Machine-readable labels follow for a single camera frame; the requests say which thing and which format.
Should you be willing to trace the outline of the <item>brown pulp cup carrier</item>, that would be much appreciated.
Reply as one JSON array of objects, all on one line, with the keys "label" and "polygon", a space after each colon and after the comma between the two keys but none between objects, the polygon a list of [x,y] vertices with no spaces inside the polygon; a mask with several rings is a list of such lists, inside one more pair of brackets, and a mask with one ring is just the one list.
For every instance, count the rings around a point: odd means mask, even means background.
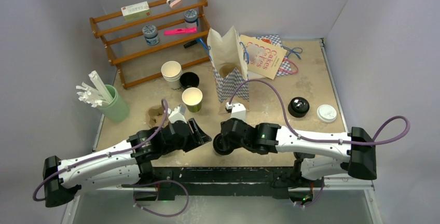
[{"label": "brown pulp cup carrier", "polygon": [[161,105],[150,107],[146,111],[146,123],[150,128],[159,127],[163,120],[164,109]]}]

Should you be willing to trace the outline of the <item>blue checkered paper bag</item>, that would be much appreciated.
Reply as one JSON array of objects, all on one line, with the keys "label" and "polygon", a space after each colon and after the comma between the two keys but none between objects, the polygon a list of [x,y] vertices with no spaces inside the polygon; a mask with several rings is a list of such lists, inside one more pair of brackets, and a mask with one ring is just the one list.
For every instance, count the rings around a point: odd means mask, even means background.
[{"label": "blue checkered paper bag", "polygon": [[[230,99],[233,99],[234,103],[242,103],[245,107],[249,108],[249,85],[246,83],[240,86],[248,80],[248,56],[245,54],[244,44],[240,40],[235,27],[232,26],[225,35],[221,35],[213,28],[210,28],[207,39],[202,44],[208,53],[213,67],[215,92],[218,100],[214,104],[214,111],[219,114],[225,114],[225,106]],[[235,69],[227,77],[222,78],[219,70],[227,63],[236,64],[241,68],[241,72]]]}]

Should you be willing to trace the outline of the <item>single brown pulp carrier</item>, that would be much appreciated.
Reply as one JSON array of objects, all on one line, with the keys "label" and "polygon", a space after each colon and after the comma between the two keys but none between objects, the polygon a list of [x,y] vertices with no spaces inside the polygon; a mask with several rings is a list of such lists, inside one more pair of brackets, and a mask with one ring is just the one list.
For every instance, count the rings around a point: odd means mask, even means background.
[{"label": "single brown pulp carrier", "polygon": [[236,64],[227,63],[220,68],[219,74],[221,75],[222,78],[225,78],[230,73],[232,73],[235,69],[237,69],[239,72],[241,72],[241,68],[239,66],[237,66]]}]

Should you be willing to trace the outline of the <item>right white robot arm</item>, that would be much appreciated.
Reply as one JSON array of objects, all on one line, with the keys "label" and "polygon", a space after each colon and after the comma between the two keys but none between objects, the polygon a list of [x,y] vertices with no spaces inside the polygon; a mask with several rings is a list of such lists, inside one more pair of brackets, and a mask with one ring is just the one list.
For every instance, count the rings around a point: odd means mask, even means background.
[{"label": "right white robot arm", "polygon": [[280,152],[314,154],[315,158],[295,161],[291,179],[298,186],[341,173],[362,180],[377,178],[376,148],[366,131],[357,127],[353,127],[350,133],[292,132],[288,127],[274,123],[260,123],[253,127],[231,118],[221,123],[221,132],[214,138],[213,147],[222,156],[238,148],[260,155]]}]

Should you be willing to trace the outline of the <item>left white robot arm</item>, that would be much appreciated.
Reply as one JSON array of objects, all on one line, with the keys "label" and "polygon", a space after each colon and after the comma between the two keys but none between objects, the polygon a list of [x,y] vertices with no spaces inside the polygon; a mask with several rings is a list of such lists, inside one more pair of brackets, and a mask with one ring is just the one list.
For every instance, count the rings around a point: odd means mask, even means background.
[{"label": "left white robot arm", "polygon": [[189,152],[211,140],[191,118],[138,131],[110,148],[83,157],[48,157],[43,167],[45,206],[61,206],[84,192],[113,185],[149,187],[155,180],[153,160],[177,150]]}]

